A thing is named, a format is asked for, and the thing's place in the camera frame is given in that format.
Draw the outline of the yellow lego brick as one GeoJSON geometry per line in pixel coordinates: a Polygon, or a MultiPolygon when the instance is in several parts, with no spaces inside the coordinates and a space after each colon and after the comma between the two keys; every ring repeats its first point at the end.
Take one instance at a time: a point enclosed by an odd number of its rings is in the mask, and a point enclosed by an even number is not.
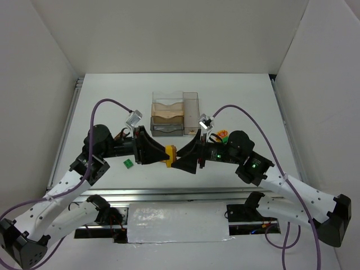
{"type": "Polygon", "coordinates": [[[174,145],[166,145],[165,153],[169,156],[169,158],[165,161],[166,167],[171,168],[172,164],[177,160],[177,149],[174,145]]]}

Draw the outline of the yellow flower lego piece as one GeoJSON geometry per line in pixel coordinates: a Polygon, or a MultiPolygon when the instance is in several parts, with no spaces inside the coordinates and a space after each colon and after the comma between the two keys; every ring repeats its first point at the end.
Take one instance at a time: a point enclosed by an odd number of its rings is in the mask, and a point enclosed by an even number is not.
{"type": "Polygon", "coordinates": [[[216,133],[216,141],[227,143],[229,132],[227,130],[220,130],[216,133]]]}

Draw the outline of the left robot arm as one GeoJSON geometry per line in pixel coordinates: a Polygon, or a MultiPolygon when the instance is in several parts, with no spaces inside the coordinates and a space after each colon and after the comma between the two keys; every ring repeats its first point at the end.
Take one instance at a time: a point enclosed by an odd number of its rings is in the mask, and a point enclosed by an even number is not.
{"type": "Polygon", "coordinates": [[[153,140],[143,126],[133,135],[113,137],[107,126],[93,126],[84,139],[81,154],[63,178],[17,218],[1,218],[1,247],[22,269],[37,269],[48,259],[48,248],[76,230],[95,222],[122,225],[123,216],[100,195],[91,195],[72,208],[71,203],[88,191],[109,170],[107,158],[133,155],[137,163],[165,161],[165,147],[153,140]]]}

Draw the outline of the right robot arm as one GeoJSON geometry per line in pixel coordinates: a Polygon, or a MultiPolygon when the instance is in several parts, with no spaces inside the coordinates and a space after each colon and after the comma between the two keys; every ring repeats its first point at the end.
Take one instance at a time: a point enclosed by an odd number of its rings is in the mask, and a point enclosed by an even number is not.
{"type": "Polygon", "coordinates": [[[288,175],[254,151],[249,136],[236,130],[227,143],[206,141],[199,133],[177,152],[172,168],[195,174],[206,161],[236,164],[236,175],[245,183],[261,187],[285,198],[272,199],[262,192],[252,192],[245,201],[248,215],[273,217],[315,229],[318,239],[339,248],[351,220],[351,200],[340,194],[329,195],[288,175]]]}

